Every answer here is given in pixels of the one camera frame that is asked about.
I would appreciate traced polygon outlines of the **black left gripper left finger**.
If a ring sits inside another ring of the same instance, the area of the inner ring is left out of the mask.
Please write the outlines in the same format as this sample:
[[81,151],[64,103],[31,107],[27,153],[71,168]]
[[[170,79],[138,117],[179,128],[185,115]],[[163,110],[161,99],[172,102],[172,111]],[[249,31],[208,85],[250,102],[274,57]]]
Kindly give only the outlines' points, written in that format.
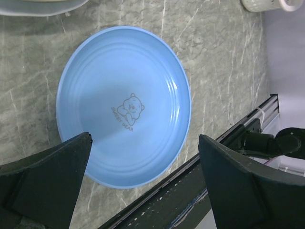
[[23,218],[48,229],[67,229],[92,147],[81,133],[53,148],[0,167],[0,227]]

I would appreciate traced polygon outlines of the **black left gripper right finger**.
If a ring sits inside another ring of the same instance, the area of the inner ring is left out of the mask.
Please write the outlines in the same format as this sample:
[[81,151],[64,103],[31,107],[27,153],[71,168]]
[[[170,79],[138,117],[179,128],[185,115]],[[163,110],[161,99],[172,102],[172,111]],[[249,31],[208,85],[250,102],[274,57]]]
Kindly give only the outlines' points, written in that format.
[[305,179],[199,136],[200,162],[219,229],[303,229]]

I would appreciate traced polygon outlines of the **blue plastic plate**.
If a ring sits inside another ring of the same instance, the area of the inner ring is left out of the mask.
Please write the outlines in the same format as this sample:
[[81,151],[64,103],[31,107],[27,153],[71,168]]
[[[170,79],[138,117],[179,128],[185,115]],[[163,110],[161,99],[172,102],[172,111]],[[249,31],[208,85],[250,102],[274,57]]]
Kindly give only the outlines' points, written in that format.
[[173,50],[147,30],[114,26],[86,39],[68,60],[56,120],[62,141],[91,134],[89,178],[128,189],[172,165],[187,138],[191,107],[188,79]]

